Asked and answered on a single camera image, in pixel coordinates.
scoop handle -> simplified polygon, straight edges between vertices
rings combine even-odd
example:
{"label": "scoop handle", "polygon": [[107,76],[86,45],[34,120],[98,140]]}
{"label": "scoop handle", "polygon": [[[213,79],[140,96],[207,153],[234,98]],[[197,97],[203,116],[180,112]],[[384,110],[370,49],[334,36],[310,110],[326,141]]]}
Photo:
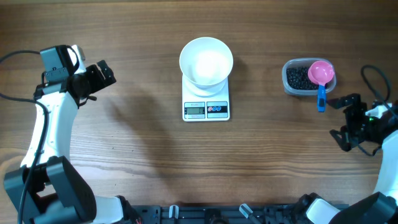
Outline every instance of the scoop handle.
{"label": "scoop handle", "polygon": [[325,112],[326,108],[326,91],[324,85],[318,87],[318,112]]}

wire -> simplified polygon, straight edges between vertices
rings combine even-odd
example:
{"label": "wire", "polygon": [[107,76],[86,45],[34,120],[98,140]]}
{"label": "wire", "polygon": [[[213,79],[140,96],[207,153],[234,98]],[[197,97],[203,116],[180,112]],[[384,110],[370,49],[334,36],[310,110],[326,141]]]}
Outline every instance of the wire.
{"label": "wire", "polygon": [[[366,76],[365,76],[365,72],[364,72],[366,68],[371,68],[371,69],[377,71],[377,73],[378,73],[381,77],[383,77],[384,82],[386,83],[386,86],[387,86],[387,96],[386,96],[385,98],[383,98],[383,97],[381,96],[381,94],[380,94],[377,90],[375,90],[375,89],[373,88],[373,86],[369,83],[368,79],[367,79]],[[369,89],[370,89],[370,90],[372,91],[372,93],[374,94],[374,96],[375,96],[376,98],[378,98],[379,100],[381,100],[382,104],[391,112],[391,114],[393,115],[393,117],[395,117],[395,119],[398,119],[398,115],[396,115],[395,112],[391,109],[391,107],[387,104],[387,100],[390,98],[390,94],[391,94],[391,83],[390,83],[390,80],[389,80],[389,79],[386,77],[386,75],[384,74],[384,72],[381,71],[380,68],[377,68],[376,66],[373,66],[373,65],[364,65],[364,66],[361,68],[361,76],[362,76],[364,82],[365,82],[365,83],[367,84],[367,86],[369,87]]]}
{"label": "wire", "polygon": [[[18,50],[15,52],[11,52],[5,56],[3,56],[2,58],[0,58],[0,63],[5,61],[5,59],[10,58],[14,55],[17,54],[39,54],[40,52],[34,51],[34,50]],[[18,224],[22,224],[22,219],[23,219],[23,213],[24,213],[24,205],[25,205],[25,198],[26,198],[26,193],[27,193],[27,189],[30,185],[30,182],[32,180],[32,176],[33,176],[33,172],[34,169],[36,167],[36,163],[39,160],[39,157],[42,153],[42,149],[43,149],[43,145],[44,145],[44,141],[45,141],[45,136],[47,134],[47,128],[48,128],[48,122],[49,122],[49,111],[47,110],[47,108],[40,102],[35,101],[35,100],[30,100],[30,99],[23,99],[23,98],[15,98],[15,97],[11,97],[11,96],[6,96],[2,93],[0,93],[0,97],[7,99],[7,100],[12,100],[12,101],[18,101],[18,102],[27,102],[27,103],[35,103],[37,105],[39,105],[42,109],[43,109],[43,115],[44,115],[44,123],[43,123],[43,130],[42,130],[42,134],[40,136],[40,140],[39,140],[39,145],[37,146],[37,150],[35,153],[35,157],[33,159],[33,163],[30,167],[29,173],[26,177],[25,180],[25,184],[24,184],[24,188],[22,190],[22,195],[21,195],[21,201],[19,202],[19,209],[18,209]]]}

wood grain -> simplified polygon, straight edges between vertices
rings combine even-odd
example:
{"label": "wood grain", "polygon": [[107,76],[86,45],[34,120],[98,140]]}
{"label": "wood grain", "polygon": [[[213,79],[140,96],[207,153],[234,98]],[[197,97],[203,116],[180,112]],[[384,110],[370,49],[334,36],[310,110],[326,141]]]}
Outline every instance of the wood grain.
{"label": "wood grain", "polygon": [[[370,103],[359,69],[371,63],[398,89],[396,11],[394,2],[342,0],[9,5],[0,6],[0,55],[78,44],[87,65],[105,59],[113,69],[118,82],[79,110],[72,131],[71,162],[96,195],[170,205],[287,203],[316,192],[355,203],[372,193],[381,154],[340,150],[328,131],[344,125],[342,111],[320,114],[315,98],[286,95],[281,69],[292,58],[327,58],[338,80],[328,97],[356,92]],[[178,57],[202,36],[234,55],[228,122],[181,119]],[[38,56],[11,58],[0,91],[30,98],[42,70]],[[2,181],[26,153],[35,109],[0,100],[0,114]],[[0,223],[15,223],[1,188]]]}

digital scale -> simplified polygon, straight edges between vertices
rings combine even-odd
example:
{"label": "digital scale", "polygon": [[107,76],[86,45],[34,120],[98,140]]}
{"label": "digital scale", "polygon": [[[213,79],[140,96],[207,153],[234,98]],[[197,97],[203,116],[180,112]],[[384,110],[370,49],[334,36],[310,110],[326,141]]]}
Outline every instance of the digital scale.
{"label": "digital scale", "polygon": [[182,77],[182,119],[194,121],[229,120],[228,79],[201,89]]}

wooden table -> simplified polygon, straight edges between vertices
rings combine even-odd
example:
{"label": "wooden table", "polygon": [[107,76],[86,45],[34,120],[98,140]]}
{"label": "wooden table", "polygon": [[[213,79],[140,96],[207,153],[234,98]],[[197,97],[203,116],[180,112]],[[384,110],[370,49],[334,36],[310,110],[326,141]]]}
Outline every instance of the wooden table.
{"label": "wooden table", "polygon": [[[96,195],[123,195],[133,205],[238,205],[316,192],[355,203],[372,193],[381,154],[343,152],[329,135],[345,124],[342,110],[321,114],[314,97],[286,95],[281,70],[292,58],[327,58],[338,82],[328,97],[360,93],[371,103],[359,74],[370,63],[398,89],[397,9],[392,1],[343,0],[2,5],[0,55],[78,44],[86,65],[105,59],[113,69],[118,82],[79,109],[72,131],[71,162]],[[178,57],[203,36],[234,55],[228,122],[181,118]],[[0,67],[0,91],[31,98],[43,70],[38,56],[12,58]],[[384,88],[376,75],[369,79]],[[25,156],[36,114],[3,99],[0,114],[2,181]],[[15,223],[1,188],[0,223]]]}

